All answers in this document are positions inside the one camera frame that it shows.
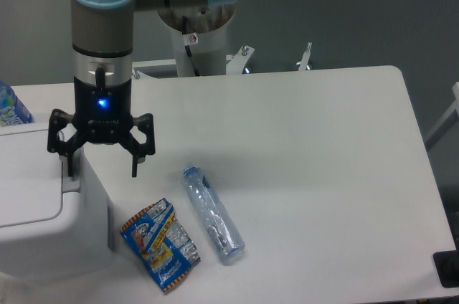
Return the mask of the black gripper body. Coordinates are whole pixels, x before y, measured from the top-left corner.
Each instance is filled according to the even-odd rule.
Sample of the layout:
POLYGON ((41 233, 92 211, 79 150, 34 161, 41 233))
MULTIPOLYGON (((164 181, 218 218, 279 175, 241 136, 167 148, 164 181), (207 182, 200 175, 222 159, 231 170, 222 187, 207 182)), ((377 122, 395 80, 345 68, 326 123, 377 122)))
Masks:
POLYGON ((72 124, 77 132, 72 143, 132 144, 131 87, 131 80, 99 88, 75 78, 72 124))

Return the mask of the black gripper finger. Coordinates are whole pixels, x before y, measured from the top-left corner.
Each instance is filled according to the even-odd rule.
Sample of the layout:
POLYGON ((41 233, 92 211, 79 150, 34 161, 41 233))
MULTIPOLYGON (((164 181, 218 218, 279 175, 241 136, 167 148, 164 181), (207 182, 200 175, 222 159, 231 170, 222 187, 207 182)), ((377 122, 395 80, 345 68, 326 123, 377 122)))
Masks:
POLYGON ((120 145, 131 154, 131 176, 135 178, 138 165, 156 152, 153 115, 146 113, 137 118, 130 115, 122 125, 120 145))
POLYGON ((75 173, 74 154, 89 138, 89 129, 84 125, 76 114, 69 114, 60 109, 53 109, 49 117, 47 150, 57 153, 67 159, 67 173, 73 177, 75 173), (68 125, 75 128, 75 133, 64 141, 60 138, 60 132, 68 125))

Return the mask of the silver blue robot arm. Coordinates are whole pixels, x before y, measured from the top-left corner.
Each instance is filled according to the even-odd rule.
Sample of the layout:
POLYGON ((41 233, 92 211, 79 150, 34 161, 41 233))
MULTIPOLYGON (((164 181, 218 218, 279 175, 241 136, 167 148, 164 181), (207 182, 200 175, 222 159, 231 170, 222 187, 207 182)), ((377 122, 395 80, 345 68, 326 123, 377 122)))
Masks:
POLYGON ((67 161, 85 143, 119 144, 137 166, 155 153, 153 116, 131 113, 133 16, 138 10, 213 7, 237 0, 70 0, 75 112, 54 109, 47 149, 67 161))

